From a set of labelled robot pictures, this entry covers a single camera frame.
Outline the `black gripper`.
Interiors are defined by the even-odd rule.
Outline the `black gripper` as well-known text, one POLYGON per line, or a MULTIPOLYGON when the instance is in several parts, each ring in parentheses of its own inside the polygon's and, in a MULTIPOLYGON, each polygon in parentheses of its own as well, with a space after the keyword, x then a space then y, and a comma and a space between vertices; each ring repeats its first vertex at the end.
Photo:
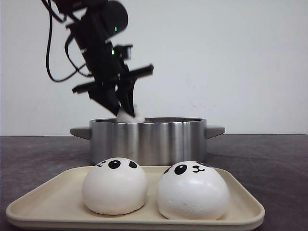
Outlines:
POLYGON ((133 91, 135 81, 154 70, 152 64, 129 70, 131 44, 113 46, 112 36, 126 29, 127 14, 85 14, 72 22, 72 38, 80 48, 94 81, 76 86, 73 92, 88 92, 95 102, 117 115, 120 107, 135 117, 133 91))

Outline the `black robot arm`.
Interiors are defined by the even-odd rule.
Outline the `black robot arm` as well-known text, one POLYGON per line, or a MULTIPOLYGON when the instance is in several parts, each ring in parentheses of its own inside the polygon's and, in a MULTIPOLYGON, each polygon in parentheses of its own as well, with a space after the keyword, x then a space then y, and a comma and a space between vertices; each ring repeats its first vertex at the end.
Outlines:
POLYGON ((56 0, 58 12, 70 17, 73 22, 64 50, 75 40, 82 52, 88 77, 94 81, 78 85, 73 92, 87 92, 89 97, 117 115, 123 108, 130 116, 135 116, 133 90, 135 81, 153 73, 150 64, 129 70, 125 60, 131 59, 132 45, 113 46, 110 38, 126 29, 128 13, 116 0, 56 0))

